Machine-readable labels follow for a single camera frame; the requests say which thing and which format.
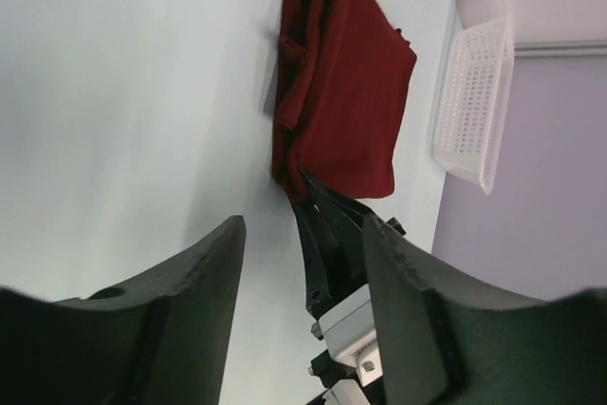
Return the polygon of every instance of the purple wall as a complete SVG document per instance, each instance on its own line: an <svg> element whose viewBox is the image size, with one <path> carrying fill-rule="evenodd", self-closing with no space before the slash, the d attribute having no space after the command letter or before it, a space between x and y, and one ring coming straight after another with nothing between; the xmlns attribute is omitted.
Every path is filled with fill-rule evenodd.
<svg viewBox="0 0 607 405"><path fill-rule="evenodd" d="M448 175L432 252L538 298L607 286L607 58L516 61L493 193Z"/></svg>

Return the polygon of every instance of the towel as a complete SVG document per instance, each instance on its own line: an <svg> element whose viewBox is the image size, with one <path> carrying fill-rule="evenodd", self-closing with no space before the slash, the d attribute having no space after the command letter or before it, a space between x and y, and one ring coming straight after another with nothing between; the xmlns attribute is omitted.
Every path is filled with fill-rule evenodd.
<svg viewBox="0 0 607 405"><path fill-rule="evenodd" d="M392 158L416 61L376 0L284 0L271 172L308 198L300 168L351 198L394 192Z"/></svg>

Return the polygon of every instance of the dark red fabric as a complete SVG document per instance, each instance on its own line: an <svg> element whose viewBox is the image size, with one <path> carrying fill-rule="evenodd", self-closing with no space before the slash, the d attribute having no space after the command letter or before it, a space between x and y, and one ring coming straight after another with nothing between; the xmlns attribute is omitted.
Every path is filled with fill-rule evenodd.
<svg viewBox="0 0 607 405"><path fill-rule="evenodd" d="M305 201L305 168L352 198L394 191L416 56L375 0L284 0L272 175Z"/></svg>

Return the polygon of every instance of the white tabletop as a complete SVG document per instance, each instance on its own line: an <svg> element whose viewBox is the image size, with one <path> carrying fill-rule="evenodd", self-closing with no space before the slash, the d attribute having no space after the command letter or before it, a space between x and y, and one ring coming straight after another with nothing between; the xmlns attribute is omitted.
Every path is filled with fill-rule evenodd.
<svg viewBox="0 0 607 405"><path fill-rule="evenodd" d="M419 56L372 206L429 249L444 174L428 125L451 0L378 0ZM222 405L301 405L309 335L291 210L271 181L281 0L0 0L0 283L87 296L243 214Z"/></svg>

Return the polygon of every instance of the basket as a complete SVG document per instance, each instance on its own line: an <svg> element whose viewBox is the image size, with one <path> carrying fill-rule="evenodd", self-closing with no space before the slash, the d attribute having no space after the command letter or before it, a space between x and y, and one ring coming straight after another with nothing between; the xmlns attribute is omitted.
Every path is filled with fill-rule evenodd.
<svg viewBox="0 0 607 405"><path fill-rule="evenodd" d="M460 31L451 44L432 155L452 175L493 189L512 70L508 17Z"/></svg>

